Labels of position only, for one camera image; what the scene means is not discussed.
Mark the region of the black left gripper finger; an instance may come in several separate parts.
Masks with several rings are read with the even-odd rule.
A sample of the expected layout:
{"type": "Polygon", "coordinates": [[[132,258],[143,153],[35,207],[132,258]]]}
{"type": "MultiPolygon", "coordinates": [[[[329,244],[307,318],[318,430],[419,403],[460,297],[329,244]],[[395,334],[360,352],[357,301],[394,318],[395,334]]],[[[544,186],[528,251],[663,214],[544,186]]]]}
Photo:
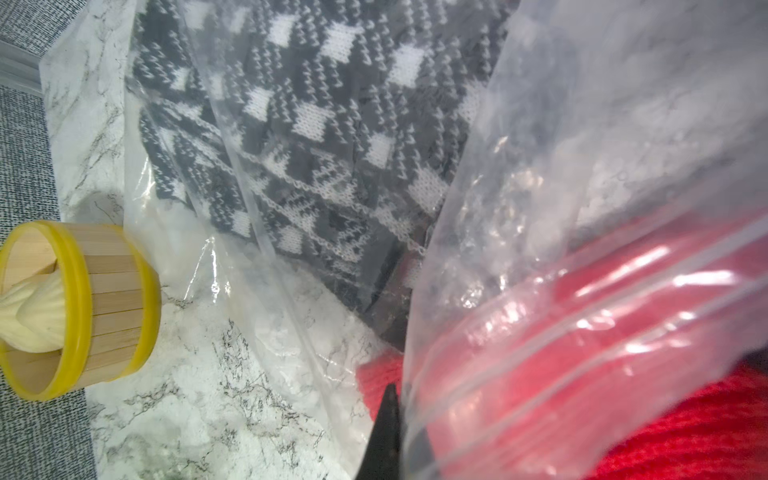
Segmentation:
{"type": "Polygon", "coordinates": [[[384,389],[356,480],[414,479],[407,472],[410,467],[428,466],[435,460],[425,429],[418,433],[410,449],[402,456],[401,429],[399,396],[396,385],[390,383],[384,389]]]}

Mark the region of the clear plastic vacuum bag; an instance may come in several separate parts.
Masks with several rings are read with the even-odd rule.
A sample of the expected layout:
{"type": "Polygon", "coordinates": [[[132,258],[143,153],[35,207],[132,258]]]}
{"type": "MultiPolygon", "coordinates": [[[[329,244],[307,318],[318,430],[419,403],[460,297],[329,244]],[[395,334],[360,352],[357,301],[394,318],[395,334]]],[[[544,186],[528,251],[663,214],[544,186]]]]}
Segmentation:
{"type": "MultiPolygon", "coordinates": [[[[767,211],[765,2],[513,2],[412,285],[403,349],[276,253],[251,195],[253,240],[156,195],[171,244],[200,220],[210,300],[355,470],[374,424],[360,366],[408,356],[433,326],[631,223],[767,211]]],[[[767,377],[742,363],[766,349],[638,429],[582,479],[764,478],[767,377]]]]}

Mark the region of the red knitted scarf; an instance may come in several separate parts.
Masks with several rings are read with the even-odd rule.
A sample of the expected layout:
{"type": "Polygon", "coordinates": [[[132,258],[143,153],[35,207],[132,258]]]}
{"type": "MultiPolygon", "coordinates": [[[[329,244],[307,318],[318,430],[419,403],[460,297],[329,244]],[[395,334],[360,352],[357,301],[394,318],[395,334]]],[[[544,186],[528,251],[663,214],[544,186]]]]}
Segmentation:
{"type": "Polygon", "coordinates": [[[414,479],[582,479],[767,341],[767,211],[631,223],[356,371],[396,385],[414,479]]]}

